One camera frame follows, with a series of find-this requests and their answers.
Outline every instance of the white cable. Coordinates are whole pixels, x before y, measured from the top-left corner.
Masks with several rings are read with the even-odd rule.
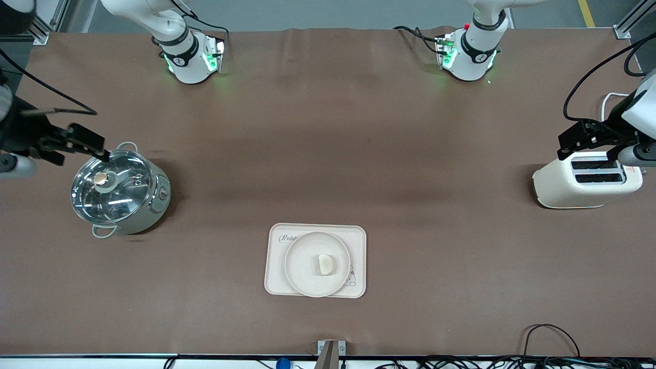
[[[608,101],[608,98],[611,96],[620,96],[620,97],[627,97],[628,94],[626,93],[610,93],[606,95],[604,98],[604,101],[602,102],[602,118],[601,121],[604,121],[606,119],[606,102]]]

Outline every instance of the pot handle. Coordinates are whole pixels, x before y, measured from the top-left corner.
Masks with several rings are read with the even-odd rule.
[[[124,148],[126,146],[133,146],[134,147],[134,152],[139,152],[139,147],[136,146],[134,142],[131,141],[125,141],[122,144],[119,144],[119,146],[116,146],[117,149]]]
[[[91,226],[91,234],[93,234],[93,236],[95,238],[100,238],[100,239],[108,238],[111,235],[113,235],[114,232],[116,232],[117,228],[118,228],[117,225],[112,225],[112,226],[109,226],[109,227],[103,226],[103,225],[92,225]],[[101,236],[101,235],[98,234],[98,229],[110,229],[111,231],[110,231],[109,234],[106,234],[105,236]]]

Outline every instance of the floor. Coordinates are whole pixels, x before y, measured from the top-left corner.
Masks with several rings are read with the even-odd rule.
[[[550,0],[543,4],[512,9],[516,28],[586,27],[582,5],[587,4],[597,27],[609,27],[629,12],[638,0]],[[460,26],[471,21],[472,10],[465,0],[195,0],[193,10],[209,23],[231,31],[275,31],[288,28],[357,28],[386,29],[394,26],[418,26],[423,29],[450,24]],[[78,0],[65,27],[67,32],[145,32],[139,25],[112,16],[98,0]],[[651,13],[631,32],[639,39],[656,30],[656,12]],[[2,47],[19,64],[25,65],[32,46],[29,43],[2,43]],[[656,68],[656,42],[638,53],[643,70]],[[7,67],[0,60],[3,69]],[[15,89],[20,76],[11,75]]]

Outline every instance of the stainless steel pot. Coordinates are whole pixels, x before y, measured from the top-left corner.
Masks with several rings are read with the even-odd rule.
[[[97,238],[146,230],[164,215],[170,202],[169,178],[141,156],[133,142],[110,150],[108,163],[96,158],[87,161],[71,189],[73,210],[92,223],[91,233]],[[99,230],[108,233],[100,235]]]

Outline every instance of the table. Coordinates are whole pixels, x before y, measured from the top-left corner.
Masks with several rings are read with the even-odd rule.
[[[305,353],[339,338],[357,355],[507,354],[550,322],[583,355],[652,355],[656,181],[585,211],[539,207],[530,181],[570,126],[565,96],[626,41],[509,30],[495,67],[465,83],[410,37],[235,33],[224,74],[183,85],[148,35],[52,34],[28,69],[99,115],[51,121],[137,142],[172,204],[150,232],[96,240],[69,201],[86,157],[3,181],[0,352]],[[616,60],[570,112],[596,117],[637,83]],[[28,79],[18,94],[68,106]],[[267,294],[278,222],[363,227],[366,294]],[[529,353],[572,354],[548,331]]]

